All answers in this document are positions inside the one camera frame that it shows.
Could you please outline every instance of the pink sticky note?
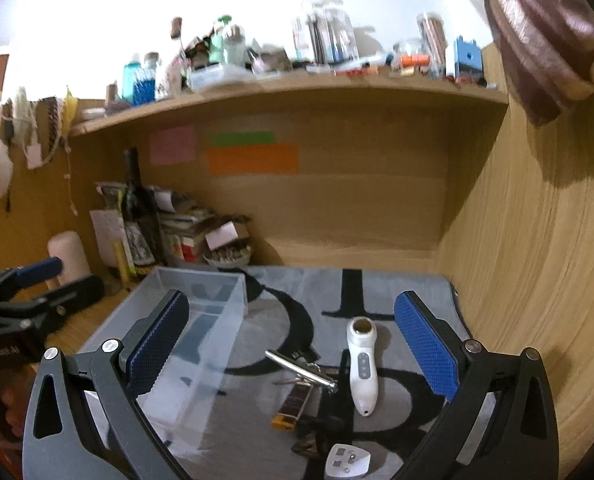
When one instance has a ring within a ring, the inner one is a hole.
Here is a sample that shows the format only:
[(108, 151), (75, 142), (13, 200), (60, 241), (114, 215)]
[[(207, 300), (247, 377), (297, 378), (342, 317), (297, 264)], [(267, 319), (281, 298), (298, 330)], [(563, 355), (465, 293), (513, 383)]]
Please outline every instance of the pink sticky note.
[(190, 126), (180, 126), (151, 134), (151, 164), (166, 166), (195, 160), (197, 139)]

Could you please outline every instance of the dark glass bottle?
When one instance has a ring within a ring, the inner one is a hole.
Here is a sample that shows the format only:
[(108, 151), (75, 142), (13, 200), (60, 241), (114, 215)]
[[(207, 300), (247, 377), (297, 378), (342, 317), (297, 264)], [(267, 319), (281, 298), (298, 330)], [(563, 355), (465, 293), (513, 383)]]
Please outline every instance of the dark glass bottle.
[(126, 192), (122, 197), (124, 248), (131, 272), (143, 279), (154, 267), (164, 265), (157, 206), (150, 191), (142, 186), (137, 148), (125, 150), (128, 165)]

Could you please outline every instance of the metal screw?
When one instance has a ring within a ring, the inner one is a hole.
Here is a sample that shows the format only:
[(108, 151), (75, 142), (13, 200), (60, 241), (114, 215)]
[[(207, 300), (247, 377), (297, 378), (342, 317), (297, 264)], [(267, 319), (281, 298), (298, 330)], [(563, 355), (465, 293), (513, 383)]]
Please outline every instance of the metal screw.
[(119, 348), (119, 341), (117, 339), (107, 339), (101, 346), (101, 349), (107, 353), (114, 352), (117, 348)]
[(481, 343), (476, 339), (468, 339), (464, 343), (464, 346), (466, 347), (466, 350), (468, 350), (468, 352), (470, 352), (471, 354), (478, 354), (479, 352), (481, 352), (483, 348), (483, 346), (481, 346)]
[(526, 357), (531, 361), (539, 361), (541, 356), (539, 355), (539, 352), (536, 351), (536, 349), (528, 347), (526, 348)]
[(59, 350), (56, 349), (54, 346), (51, 346), (46, 352), (44, 352), (44, 359), (54, 359), (57, 357)]

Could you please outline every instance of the bottle label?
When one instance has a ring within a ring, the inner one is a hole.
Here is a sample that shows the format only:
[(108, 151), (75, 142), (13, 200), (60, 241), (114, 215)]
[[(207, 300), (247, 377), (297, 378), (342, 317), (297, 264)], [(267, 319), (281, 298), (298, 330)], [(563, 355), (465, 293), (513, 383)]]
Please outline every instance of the bottle label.
[(139, 225), (136, 222), (124, 222), (124, 231), (133, 264), (136, 267), (154, 266), (155, 257), (152, 255), (151, 248), (148, 247)]

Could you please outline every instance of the green sticky note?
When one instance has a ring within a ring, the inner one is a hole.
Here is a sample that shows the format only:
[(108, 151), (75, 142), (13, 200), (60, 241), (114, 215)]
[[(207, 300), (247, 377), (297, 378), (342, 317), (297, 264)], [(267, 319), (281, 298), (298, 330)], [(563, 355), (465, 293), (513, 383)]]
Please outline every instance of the green sticky note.
[(213, 134), (211, 145), (214, 148), (228, 146), (250, 146), (251, 144), (274, 144), (273, 132), (220, 132)]

